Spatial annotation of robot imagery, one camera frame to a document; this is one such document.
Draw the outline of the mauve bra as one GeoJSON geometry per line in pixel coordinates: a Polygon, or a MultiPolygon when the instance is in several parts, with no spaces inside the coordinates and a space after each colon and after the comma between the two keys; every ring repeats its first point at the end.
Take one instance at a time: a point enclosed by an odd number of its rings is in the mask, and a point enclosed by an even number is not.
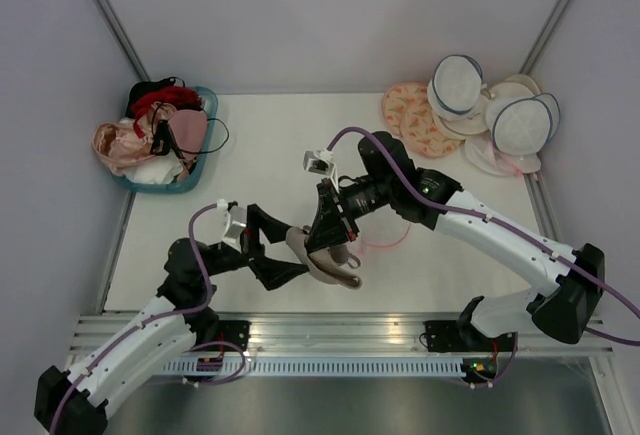
{"type": "Polygon", "coordinates": [[[347,289],[361,288],[362,280],[354,273],[361,266],[360,259],[342,244],[308,253],[305,247],[308,233],[306,227],[290,227],[285,243],[296,258],[307,267],[310,275],[327,285],[340,285],[347,289]]]}

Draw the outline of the white mesh bag pink zipper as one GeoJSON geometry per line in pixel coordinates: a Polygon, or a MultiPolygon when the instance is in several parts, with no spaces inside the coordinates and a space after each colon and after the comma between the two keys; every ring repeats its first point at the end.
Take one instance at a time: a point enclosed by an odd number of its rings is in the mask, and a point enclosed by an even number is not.
{"type": "Polygon", "coordinates": [[[381,228],[371,227],[363,230],[354,252],[365,254],[368,250],[387,250],[401,244],[409,235],[411,224],[403,222],[401,225],[387,225],[381,228]]]}

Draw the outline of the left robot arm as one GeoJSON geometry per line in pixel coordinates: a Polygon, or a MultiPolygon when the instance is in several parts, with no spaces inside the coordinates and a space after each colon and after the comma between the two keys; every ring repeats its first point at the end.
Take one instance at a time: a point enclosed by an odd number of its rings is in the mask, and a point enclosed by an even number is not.
{"type": "Polygon", "coordinates": [[[195,224],[172,243],[167,276],[156,295],[122,329],[73,366],[49,367],[37,383],[34,416],[50,434],[101,434],[120,402],[167,362],[190,351],[243,350],[223,334],[210,306],[214,275],[250,269],[268,290],[306,273],[306,266],[270,259],[262,240],[285,241],[290,225],[264,212],[223,200],[213,209],[225,216],[220,242],[196,240],[195,224]]]}

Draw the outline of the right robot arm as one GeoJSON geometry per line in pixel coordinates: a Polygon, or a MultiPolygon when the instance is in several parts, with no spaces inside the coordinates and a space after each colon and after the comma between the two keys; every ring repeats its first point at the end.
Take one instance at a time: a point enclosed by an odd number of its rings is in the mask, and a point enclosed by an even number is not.
{"type": "Polygon", "coordinates": [[[574,249],[502,219],[458,181],[417,167],[388,132],[364,133],[357,150],[366,173],[345,187],[331,151],[304,155],[304,169],[322,177],[304,243],[308,254],[354,241],[357,219],[390,207],[408,222],[469,244],[528,284],[510,295],[473,298],[455,322],[463,347],[478,350],[492,339],[528,329],[564,344],[580,341],[603,294],[600,249],[591,244],[574,249]]]}

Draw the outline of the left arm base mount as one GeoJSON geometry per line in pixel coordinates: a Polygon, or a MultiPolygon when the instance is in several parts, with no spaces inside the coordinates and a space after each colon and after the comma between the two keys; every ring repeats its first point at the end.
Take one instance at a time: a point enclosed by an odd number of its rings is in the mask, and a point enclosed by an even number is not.
{"type": "Polygon", "coordinates": [[[247,320],[219,320],[197,333],[192,351],[226,352],[230,345],[246,350],[250,338],[247,320]]]}

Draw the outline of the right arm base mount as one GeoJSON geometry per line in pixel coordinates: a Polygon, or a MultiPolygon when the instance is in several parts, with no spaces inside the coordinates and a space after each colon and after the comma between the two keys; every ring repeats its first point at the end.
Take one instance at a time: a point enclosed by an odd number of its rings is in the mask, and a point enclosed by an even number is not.
{"type": "Polygon", "coordinates": [[[427,320],[421,339],[430,353],[470,353],[483,344],[461,330],[454,320],[427,320]]]}

